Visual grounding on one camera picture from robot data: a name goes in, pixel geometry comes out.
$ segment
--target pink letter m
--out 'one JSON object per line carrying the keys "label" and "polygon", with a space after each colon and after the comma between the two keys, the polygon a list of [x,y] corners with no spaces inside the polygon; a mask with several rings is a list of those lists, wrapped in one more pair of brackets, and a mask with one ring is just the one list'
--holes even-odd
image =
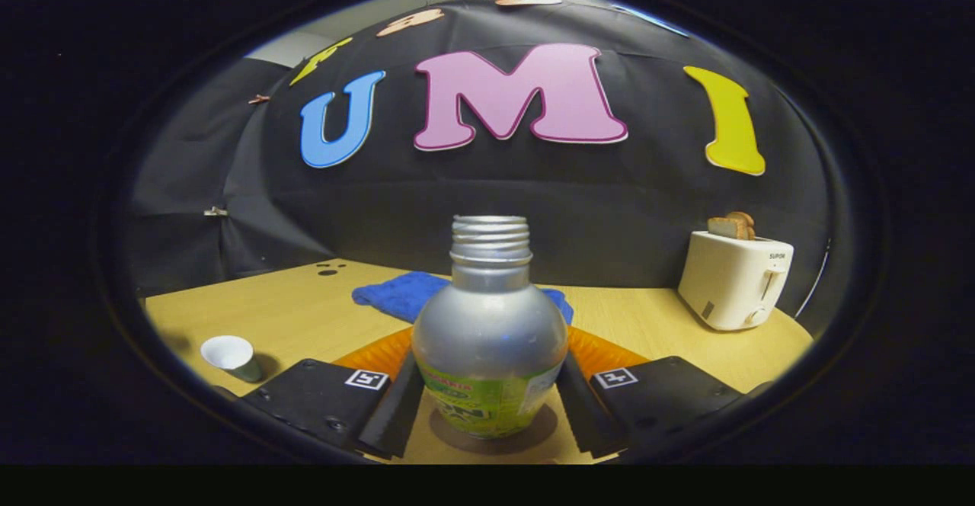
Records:
{"label": "pink letter m", "polygon": [[542,140],[607,144],[626,139],[626,124],[613,117],[596,74],[599,49],[552,43],[532,48],[511,73],[472,52],[450,53],[417,64],[427,75],[427,121],[414,145],[424,151],[459,148],[474,140],[461,123],[460,99],[494,138],[507,140],[536,92],[542,114],[532,133]]}

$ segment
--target white cup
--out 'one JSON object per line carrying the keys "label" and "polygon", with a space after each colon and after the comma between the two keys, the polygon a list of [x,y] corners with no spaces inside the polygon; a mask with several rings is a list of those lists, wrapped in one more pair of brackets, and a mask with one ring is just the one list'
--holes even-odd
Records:
{"label": "white cup", "polygon": [[254,346],[239,336],[215,336],[200,346],[207,363],[246,382],[261,380],[261,366],[254,357]]}

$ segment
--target bottle label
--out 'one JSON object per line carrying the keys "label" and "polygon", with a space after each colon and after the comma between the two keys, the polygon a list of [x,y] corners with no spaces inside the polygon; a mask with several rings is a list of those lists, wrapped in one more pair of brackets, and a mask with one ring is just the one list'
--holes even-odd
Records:
{"label": "bottle label", "polygon": [[457,430],[483,439],[526,429],[555,384],[561,363],[539,373],[507,380],[475,380],[449,375],[421,363],[436,408]]}

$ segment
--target table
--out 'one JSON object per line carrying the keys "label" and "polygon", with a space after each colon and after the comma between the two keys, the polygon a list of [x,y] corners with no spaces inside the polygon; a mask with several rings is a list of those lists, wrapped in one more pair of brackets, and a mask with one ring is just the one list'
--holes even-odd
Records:
{"label": "table", "polygon": [[[145,299],[146,312],[164,343],[199,377],[237,396],[260,384],[230,377],[200,356],[217,335],[254,344],[271,378],[297,361],[333,361],[393,332],[406,322],[352,301],[352,290],[407,273],[344,259],[226,281]],[[664,288],[561,287],[575,309],[572,325],[657,360],[680,356],[738,392],[783,374],[812,343],[807,330],[776,309],[769,320],[735,332],[708,328],[675,290]],[[404,458],[388,463],[590,464],[575,446],[558,391],[551,392],[537,424],[503,443],[466,439],[446,428],[426,393]]]}

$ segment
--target blue towel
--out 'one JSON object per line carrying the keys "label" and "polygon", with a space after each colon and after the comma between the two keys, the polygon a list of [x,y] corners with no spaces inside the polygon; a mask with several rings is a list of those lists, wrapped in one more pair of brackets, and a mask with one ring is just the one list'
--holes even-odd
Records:
{"label": "blue towel", "polygon": [[[355,300],[356,304],[375,307],[383,314],[412,323],[417,321],[427,300],[449,284],[450,281],[442,277],[431,276],[424,272],[410,272],[386,283],[359,287],[352,291],[352,300]],[[565,322],[572,325],[572,315],[575,311],[565,302],[565,294],[557,290],[542,290],[542,292],[555,302]]]}

